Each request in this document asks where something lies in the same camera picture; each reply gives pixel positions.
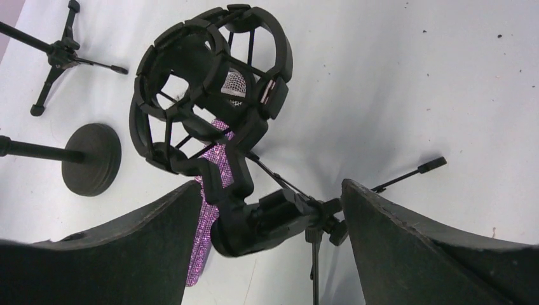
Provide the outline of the round base mic stand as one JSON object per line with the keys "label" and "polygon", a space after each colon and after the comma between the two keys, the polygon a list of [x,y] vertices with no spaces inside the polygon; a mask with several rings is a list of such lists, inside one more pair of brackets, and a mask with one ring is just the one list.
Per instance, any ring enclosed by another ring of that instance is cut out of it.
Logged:
{"label": "round base mic stand", "polygon": [[79,196],[94,197],[115,180],[122,149],[112,127],[90,123],[78,128],[64,148],[14,141],[2,135],[1,156],[7,155],[59,161],[67,188]]}

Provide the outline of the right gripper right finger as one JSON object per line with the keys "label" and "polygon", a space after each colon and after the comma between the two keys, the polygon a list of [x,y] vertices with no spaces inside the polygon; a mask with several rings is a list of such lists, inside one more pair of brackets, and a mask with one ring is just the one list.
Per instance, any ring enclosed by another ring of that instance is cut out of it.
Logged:
{"label": "right gripper right finger", "polygon": [[351,179],[341,205],[367,304],[537,304],[538,246],[437,222]]}

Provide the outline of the black tripod mic stand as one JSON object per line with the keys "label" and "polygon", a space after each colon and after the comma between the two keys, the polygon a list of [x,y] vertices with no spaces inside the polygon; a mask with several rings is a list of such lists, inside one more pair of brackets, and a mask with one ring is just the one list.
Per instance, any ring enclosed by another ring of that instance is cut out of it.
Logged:
{"label": "black tripod mic stand", "polygon": [[75,16],[80,12],[80,4],[77,0],[70,0],[68,3],[69,14],[65,23],[62,38],[52,44],[22,32],[4,22],[1,23],[1,33],[20,41],[30,47],[45,53],[48,57],[48,63],[51,69],[44,82],[38,100],[32,105],[30,113],[34,117],[39,117],[44,113],[46,99],[52,88],[53,83],[67,70],[81,64],[95,65],[110,69],[119,74],[127,75],[128,69],[117,65],[106,65],[92,60],[81,58],[76,51],[80,49],[80,44],[74,40],[72,26]]}

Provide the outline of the shock mount tripod stand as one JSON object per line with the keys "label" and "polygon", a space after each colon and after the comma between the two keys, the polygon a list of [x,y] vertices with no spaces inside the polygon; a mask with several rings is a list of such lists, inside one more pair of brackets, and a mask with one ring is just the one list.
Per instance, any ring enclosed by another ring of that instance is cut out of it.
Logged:
{"label": "shock mount tripod stand", "polygon": [[163,171],[199,177],[219,216],[206,237],[225,257],[269,250],[304,233],[311,245],[313,303],[319,296],[322,237],[348,237],[340,200],[320,201],[272,170],[280,189],[246,204],[254,191],[248,161],[281,111],[293,71],[279,21],[247,4],[216,7],[163,32],[137,68],[130,109],[136,151]]}

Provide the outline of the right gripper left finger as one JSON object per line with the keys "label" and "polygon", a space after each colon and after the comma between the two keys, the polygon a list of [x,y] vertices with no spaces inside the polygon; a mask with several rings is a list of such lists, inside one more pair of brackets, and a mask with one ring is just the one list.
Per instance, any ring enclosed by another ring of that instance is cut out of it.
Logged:
{"label": "right gripper left finger", "polygon": [[181,187],[60,241],[1,241],[2,304],[180,304],[201,208]]}

